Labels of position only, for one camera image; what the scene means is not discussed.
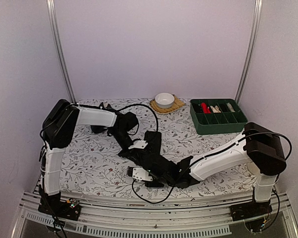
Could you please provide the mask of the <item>aluminium frame post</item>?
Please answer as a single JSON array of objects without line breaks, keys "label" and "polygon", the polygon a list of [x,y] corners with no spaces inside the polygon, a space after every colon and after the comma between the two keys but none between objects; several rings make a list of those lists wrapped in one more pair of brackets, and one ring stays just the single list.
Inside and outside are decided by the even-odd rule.
[{"label": "aluminium frame post", "polygon": [[246,57],[238,85],[238,89],[235,95],[235,101],[237,104],[240,103],[242,94],[246,85],[249,69],[251,66],[252,56],[255,49],[256,39],[259,31],[260,20],[261,20],[261,12],[262,12],[263,1],[256,0],[253,12],[253,20],[251,25],[250,37],[248,42],[248,47],[246,51]]},{"label": "aluminium frame post", "polygon": [[76,103],[76,98],[73,90],[73,86],[69,77],[66,60],[63,52],[60,32],[58,28],[58,22],[57,22],[57,14],[56,14],[56,8],[55,8],[55,1],[54,0],[47,0],[47,11],[48,11],[48,17],[50,21],[51,31],[56,47],[56,52],[58,56],[58,61],[60,64],[61,72],[63,75],[65,87],[68,93],[68,96],[70,98],[70,101],[72,103]]}]

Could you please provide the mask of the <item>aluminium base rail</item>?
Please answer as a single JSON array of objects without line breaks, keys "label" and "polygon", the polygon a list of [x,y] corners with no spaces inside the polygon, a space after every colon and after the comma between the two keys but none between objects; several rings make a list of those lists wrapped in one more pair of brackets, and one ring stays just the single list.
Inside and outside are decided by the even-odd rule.
[{"label": "aluminium base rail", "polygon": [[232,205],[251,200],[251,193],[174,198],[158,205],[134,198],[65,193],[80,200],[77,221],[54,224],[40,213],[37,191],[25,192],[12,228],[14,238],[298,238],[298,224],[285,193],[273,196],[265,230],[256,233],[260,217],[234,221]]}]

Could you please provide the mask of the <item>right aluminium frame post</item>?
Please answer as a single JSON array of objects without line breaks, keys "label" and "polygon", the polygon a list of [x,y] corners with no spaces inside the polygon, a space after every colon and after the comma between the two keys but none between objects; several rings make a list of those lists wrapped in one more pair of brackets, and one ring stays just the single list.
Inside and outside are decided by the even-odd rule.
[{"label": "right aluminium frame post", "polygon": [[237,104],[240,103],[242,94],[246,85],[249,69],[251,66],[252,56],[255,49],[256,39],[259,31],[260,20],[261,20],[261,12],[262,12],[263,1],[256,0],[253,12],[253,20],[251,25],[250,37],[248,42],[248,47],[246,51],[246,57],[238,85],[238,89],[235,95],[235,101]]}]

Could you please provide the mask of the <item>black striped underwear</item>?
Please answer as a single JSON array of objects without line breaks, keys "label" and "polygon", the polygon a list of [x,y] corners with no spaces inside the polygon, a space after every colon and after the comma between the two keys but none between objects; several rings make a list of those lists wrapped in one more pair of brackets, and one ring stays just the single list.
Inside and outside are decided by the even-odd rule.
[{"label": "black striped underwear", "polygon": [[160,154],[161,138],[161,132],[146,131],[144,140],[148,142],[148,146],[142,152],[139,152],[139,160],[132,162],[146,170],[156,167],[167,170],[172,167],[172,162]]}]

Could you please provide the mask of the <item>dark navy underwear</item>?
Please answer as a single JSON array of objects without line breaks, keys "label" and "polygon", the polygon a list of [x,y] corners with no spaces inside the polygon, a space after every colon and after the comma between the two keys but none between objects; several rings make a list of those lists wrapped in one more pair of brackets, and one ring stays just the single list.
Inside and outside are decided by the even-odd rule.
[{"label": "dark navy underwear", "polygon": [[[108,110],[108,111],[113,110],[111,105],[109,103],[105,103],[105,102],[101,102],[99,104],[99,107],[101,107],[102,109]],[[91,131],[95,134],[103,133],[108,129],[107,127],[99,126],[99,125],[91,125],[90,127],[91,127]]]}]

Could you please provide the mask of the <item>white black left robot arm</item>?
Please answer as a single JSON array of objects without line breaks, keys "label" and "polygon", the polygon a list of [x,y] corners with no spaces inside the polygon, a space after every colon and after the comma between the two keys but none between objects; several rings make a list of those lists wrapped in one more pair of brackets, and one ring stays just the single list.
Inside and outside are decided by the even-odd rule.
[{"label": "white black left robot arm", "polygon": [[70,145],[75,128],[79,125],[109,130],[124,152],[145,149],[147,140],[133,141],[129,131],[137,125],[132,113],[122,114],[110,106],[72,104],[60,99],[43,122],[40,136],[43,140],[41,197],[44,206],[53,215],[60,215],[64,205],[60,201],[60,173],[66,148]]}]

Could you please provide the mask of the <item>left aluminium frame post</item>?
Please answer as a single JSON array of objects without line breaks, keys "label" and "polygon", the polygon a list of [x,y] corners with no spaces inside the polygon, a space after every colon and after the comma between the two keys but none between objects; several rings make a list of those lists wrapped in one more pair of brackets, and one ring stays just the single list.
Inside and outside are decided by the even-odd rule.
[{"label": "left aluminium frame post", "polygon": [[55,1],[54,0],[47,0],[47,11],[48,11],[48,17],[50,21],[51,31],[56,47],[56,52],[58,56],[58,61],[60,64],[61,72],[63,75],[65,87],[68,93],[68,96],[70,98],[70,101],[72,103],[76,103],[76,98],[73,90],[73,86],[69,77],[66,60],[63,52],[60,32],[58,28],[58,22],[57,22],[57,14],[56,14],[56,8],[55,8]]}]

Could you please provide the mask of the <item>white ceramic bowl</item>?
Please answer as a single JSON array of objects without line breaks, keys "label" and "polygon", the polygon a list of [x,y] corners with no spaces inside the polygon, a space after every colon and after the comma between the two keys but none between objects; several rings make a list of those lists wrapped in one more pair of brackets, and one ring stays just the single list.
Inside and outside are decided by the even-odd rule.
[{"label": "white ceramic bowl", "polygon": [[155,96],[154,100],[158,107],[168,109],[173,106],[175,98],[170,93],[159,93]]}]

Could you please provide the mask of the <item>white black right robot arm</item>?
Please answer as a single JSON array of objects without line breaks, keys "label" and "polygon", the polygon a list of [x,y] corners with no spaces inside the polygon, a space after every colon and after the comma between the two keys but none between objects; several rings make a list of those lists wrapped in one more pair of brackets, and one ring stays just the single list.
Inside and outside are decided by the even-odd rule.
[{"label": "white black right robot arm", "polygon": [[155,179],[169,186],[187,188],[232,167],[251,163],[258,172],[252,201],[230,207],[234,221],[249,219],[272,212],[270,205],[273,186],[287,166],[282,134],[249,122],[235,139],[203,155],[189,156],[177,164],[161,155],[145,157],[142,168]]}]

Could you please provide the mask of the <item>cream plastic cup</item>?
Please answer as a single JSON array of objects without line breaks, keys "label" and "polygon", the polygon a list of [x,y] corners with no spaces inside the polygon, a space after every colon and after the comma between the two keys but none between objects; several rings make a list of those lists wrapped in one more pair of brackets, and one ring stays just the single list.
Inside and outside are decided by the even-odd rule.
[{"label": "cream plastic cup", "polygon": [[260,174],[259,168],[254,163],[247,164],[247,168],[249,172],[255,176],[258,176]]}]

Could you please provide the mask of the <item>beige rolled cloth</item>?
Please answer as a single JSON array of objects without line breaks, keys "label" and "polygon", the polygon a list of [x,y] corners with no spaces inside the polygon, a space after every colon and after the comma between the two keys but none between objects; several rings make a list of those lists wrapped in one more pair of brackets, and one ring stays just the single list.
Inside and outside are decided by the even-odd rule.
[{"label": "beige rolled cloth", "polygon": [[218,106],[210,106],[213,113],[221,113],[221,110]]}]

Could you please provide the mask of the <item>floral tablecloth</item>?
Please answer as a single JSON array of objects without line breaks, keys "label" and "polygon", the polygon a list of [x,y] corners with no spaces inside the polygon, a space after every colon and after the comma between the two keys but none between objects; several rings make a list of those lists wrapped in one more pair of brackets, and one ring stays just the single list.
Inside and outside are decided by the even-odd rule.
[{"label": "floral tablecloth", "polygon": [[[183,102],[185,106],[175,112],[154,116],[146,98],[105,100],[113,108],[124,113],[133,112],[137,116],[139,125],[131,132],[133,139],[143,139],[148,130],[161,132],[161,155],[173,162],[213,151],[235,138],[233,133],[199,135],[190,115],[190,101],[184,99]],[[119,157],[120,151],[116,139],[106,132],[95,134],[88,125],[77,126],[62,160],[61,193],[167,201],[252,192],[257,181],[257,176],[249,172],[247,164],[242,164],[188,188],[149,188],[127,176],[127,167],[134,163]]]}]

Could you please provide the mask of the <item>woven straw mat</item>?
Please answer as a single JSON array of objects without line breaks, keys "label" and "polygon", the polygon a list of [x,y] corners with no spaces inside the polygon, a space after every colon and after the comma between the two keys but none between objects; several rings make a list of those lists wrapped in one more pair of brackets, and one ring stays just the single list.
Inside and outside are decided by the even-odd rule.
[{"label": "woven straw mat", "polygon": [[149,103],[150,107],[158,114],[165,115],[185,106],[185,103],[170,93],[159,93]]}]

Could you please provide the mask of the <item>red rolled cloth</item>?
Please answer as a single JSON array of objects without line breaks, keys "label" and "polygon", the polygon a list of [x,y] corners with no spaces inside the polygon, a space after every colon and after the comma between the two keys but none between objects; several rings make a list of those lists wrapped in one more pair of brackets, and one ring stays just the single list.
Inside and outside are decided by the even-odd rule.
[{"label": "red rolled cloth", "polygon": [[201,103],[201,108],[202,108],[203,113],[205,113],[205,114],[212,113],[210,107],[206,103]]}]

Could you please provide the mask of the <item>green compartment organizer box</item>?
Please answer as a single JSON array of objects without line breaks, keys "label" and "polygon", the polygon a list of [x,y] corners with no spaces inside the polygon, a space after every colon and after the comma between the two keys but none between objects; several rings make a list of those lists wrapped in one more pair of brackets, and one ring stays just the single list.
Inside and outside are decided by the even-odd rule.
[{"label": "green compartment organizer box", "polygon": [[[201,103],[218,106],[221,113],[205,114]],[[190,114],[199,135],[241,132],[248,119],[234,99],[192,99]]]}]

